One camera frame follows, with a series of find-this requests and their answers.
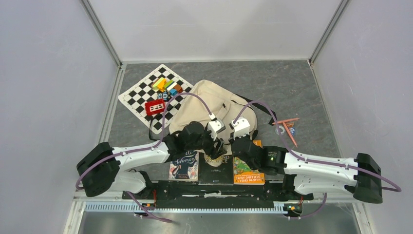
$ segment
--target black and white checkered board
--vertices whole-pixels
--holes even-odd
[[[147,127],[149,127],[150,120],[154,118],[152,122],[152,131],[155,134],[159,134],[162,131],[162,114],[148,116],[145,111],[145,102],[158,99],[158,93],[161,92],[154,91],[150,86],[153,81],[159,77],[175,81],[182,87],[184,92],[189,92],[193,88],[193,85],[162,64],[132,88],[118,96],[119,101],[132,111],[132,113]],[[185,96],[179,96],[170,103],[173,108],[165,114],[165,128],[169,125],[172,117],[178,112],[184,98]]]

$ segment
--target book cover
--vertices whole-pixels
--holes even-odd
[[[255,145],[262,147],[260,140],[253,141]],[[241,159],[234,157],[234,184],[264,185],[265,174],[258,170],[251,170]]]
[[[169,180],[198,180],[199,153],[188,151],[183,158],[170,162]]]
[[[199,185],[233,185],[232,155],[211,159],[199,155]]]

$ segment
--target small sticker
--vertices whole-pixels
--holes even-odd
[[[291,135],[295,136],[296,135],[296,129],[295,128],[290,128]]]

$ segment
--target gray wall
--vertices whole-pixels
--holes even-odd
[[[315,63],[343,157],[365,152],[404,189],[368,205],[376,233],[411,233],[413,1],[354,0]]]
[[[0,233],[63,231],[115,76],[79,1],[1,1]]]
[[[340,0],[90,0],[124,61],[308,59]]]

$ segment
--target toy block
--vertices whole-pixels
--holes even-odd
[[[170,84],[172,84],[173,83],[173,80],[170,80],[170,81],[168,81],[168,82],[166,82],[165,84],[164,84],[164,88],[166,89],[168,86],[170,86]]]
[[[164,101],[169,101],[169,94],[165,91],[162,93],[162,98]]]
[[[170,93],[170,95],[173,97],[173,96],[175,96],[175,95],[178,94],[178,91],[177,91],[176,89],[171,89],[171,90],[169,91],[169,93]]]
[[[145,102],[145,111],[148,116],[162,113],[165,110],[165,102],[163,99]]]
[[[165,91],[164,85],[165,85],[166,82],[167,82],[167,80],[165,78],[161,78],[161,81],[157,85],[159,91],[161,91],[161,92]]]
[[[176,89],[176,91],[178,91],[178,93],[182,93],[184,91],[179,84],[176,84],[174,89]]]
[[[158,84],[161,82],[161,78],[156,79],[150,86],[153,90],[158,91]]]
[[[170,85],[167,87],[167,91],[170,92],[170,90],[173,89],[173,88],[175,87],[175,85],[176,85],[176,82],[173,82],[172,84],[170,84]]]

